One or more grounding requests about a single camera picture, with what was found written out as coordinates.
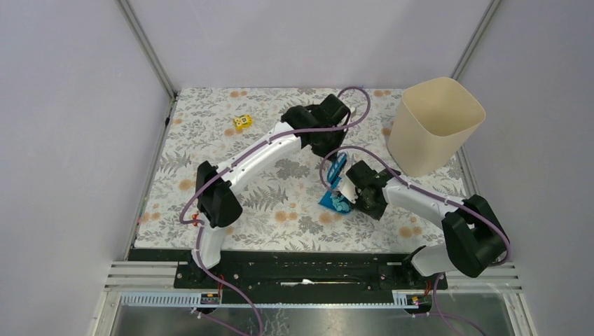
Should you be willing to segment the light blue paper scrap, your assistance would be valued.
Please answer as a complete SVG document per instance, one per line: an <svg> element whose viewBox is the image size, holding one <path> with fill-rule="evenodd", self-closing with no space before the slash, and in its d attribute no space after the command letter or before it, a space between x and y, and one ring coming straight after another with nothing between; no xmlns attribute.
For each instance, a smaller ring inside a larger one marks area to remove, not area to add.
<svg viewBox="0 0 594 336"><path fill-rule="evenodd" d="M334 211L340 214L348 214L351 212L350 203L348 199L343 196L332 195L331 206L333 207Z"/></svg>

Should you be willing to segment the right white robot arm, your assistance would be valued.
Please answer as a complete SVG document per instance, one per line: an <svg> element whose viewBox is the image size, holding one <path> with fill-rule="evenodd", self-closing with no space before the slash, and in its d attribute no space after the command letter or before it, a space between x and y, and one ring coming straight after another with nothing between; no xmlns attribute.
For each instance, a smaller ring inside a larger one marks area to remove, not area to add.
<svg viewBox="0 0 594 336"><path fill-rule="evenodd" d="M408 287L419 288L429 276L451 271L476 278L509 256L509 238L480 195L462 199L431 192L393 169L371 169L363 160L347 170L338 191L353 209L375 220L388 206L401 207L442 230L442 243L417 248L405 259L401 277Z"/></svg>

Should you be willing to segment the blue dustpan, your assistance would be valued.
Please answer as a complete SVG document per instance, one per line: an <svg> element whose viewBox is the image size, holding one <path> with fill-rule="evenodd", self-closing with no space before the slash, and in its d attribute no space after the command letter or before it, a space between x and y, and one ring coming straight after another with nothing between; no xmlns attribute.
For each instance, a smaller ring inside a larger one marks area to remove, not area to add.
<svg viewBox="0 0 594 336"><path fill-rule="evenodd" d="M319 201L319 205L341 215L349 214L352 211L351 204L345 196L339 193L332 193L331 191L325 192Z"/></svg>

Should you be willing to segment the blue hand brush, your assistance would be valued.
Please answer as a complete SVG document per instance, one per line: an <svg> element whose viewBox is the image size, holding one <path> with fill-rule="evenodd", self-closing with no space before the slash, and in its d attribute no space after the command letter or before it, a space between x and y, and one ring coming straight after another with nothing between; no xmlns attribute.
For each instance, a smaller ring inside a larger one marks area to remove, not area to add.
<svg viewBox="0 0 594 336"><path fill-rule="evenodd" d="M326 173L326 180L331 188L335 188L340 181L340 174L347 163L347 153L339 152Z"/></svg>

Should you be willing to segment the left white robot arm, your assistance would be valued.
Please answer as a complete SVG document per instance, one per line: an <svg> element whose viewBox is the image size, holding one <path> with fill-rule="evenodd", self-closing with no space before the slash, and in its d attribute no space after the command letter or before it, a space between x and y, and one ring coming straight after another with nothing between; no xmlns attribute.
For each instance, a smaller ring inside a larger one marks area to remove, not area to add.
<svg viewBox="0 0 594 336"><path fill-rule="evenodd" d="M190 277L199 287L210 287L216 281L224 230L243 212L238 193L266 167L304 147L321 158L334 158L332 151L342 144L344 124L351 114L334 94L320 104L291 107L268 133L242 152L218 165L204 161L198 166L195 191L200 229L191 252L195 264Z"/></svg>

